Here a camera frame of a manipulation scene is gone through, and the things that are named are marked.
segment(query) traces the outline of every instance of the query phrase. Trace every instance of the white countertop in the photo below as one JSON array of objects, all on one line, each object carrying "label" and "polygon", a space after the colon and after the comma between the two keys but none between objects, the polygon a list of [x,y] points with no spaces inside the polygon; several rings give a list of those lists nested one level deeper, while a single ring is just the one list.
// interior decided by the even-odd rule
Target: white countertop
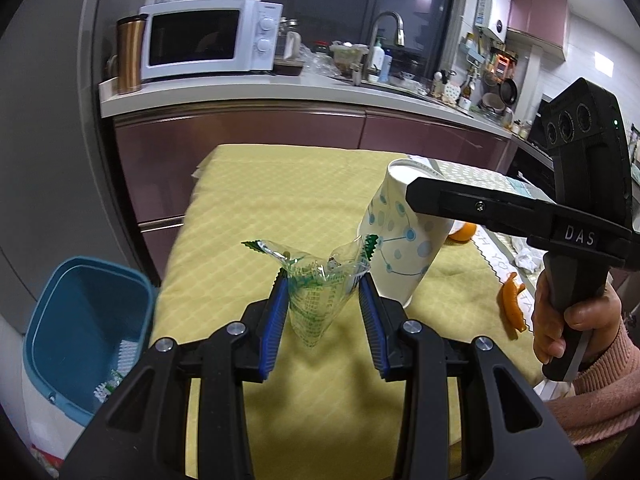
[{"label": "white countertop", "polygon": [[445,105],[382,90],[355,87],[316,74],[223,75],[171,79],[146,83],[139,91],[123,95],[114,91],[114,82],[112,79],[100,84],[102,117],[206,101],[292,99],[387,108],[457,123],[501,137],[511,137],[510,132],[496,124],[470,117]]}]

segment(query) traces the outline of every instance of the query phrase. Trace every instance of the white paper cup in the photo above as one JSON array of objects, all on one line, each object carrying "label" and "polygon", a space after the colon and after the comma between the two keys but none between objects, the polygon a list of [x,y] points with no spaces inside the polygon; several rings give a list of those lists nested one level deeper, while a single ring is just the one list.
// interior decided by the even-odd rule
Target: white paper cup
[{"label": "white paper cup", "polygon": [[390,162],[358,228],[361,236],[378,235],[370,271],[378,293],[403,306],[409,304],[453,224],[448,218],[418,214],[409,207],[406,187],[419,177],[445,180],[415,160]]}]

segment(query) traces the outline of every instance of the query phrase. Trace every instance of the white microwave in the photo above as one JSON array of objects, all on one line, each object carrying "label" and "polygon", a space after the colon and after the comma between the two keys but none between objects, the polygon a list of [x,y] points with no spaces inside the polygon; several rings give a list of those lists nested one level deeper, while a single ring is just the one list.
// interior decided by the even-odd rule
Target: white microwave
[{"label": "white microwave", "polygon": [[184,0],[142,7],[144,79],[272,70],[281,4]]}]

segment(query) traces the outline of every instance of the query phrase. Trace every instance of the hand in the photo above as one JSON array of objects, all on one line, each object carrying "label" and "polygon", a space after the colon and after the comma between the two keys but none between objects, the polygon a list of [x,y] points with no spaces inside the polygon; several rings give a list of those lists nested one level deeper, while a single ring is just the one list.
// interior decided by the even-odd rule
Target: hand
[{"label": "hand", "polygon": [[538,278],[536,304],[531,318],[533,351],[542,364],[548,363],[552,357],[561,358],[566,347],[562,338],[566,322],[575,330],[593,329],[583,361],[598,357],[611,346],[618,335],[621,312],[620,298],[607,283],[601,297],[576,303],[564,311],[562,319],[562,315],[549,303],[549,283],[543,271]]}]

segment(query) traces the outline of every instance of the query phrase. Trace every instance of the water heater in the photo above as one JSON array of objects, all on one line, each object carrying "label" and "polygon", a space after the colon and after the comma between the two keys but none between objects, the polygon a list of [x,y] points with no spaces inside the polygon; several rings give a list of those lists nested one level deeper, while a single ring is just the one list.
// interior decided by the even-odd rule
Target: water heater
[{"label": "water heater", "polygon": [[478,0],[476,27],[492,40],[504,43],[510,10],[511,0]]}]

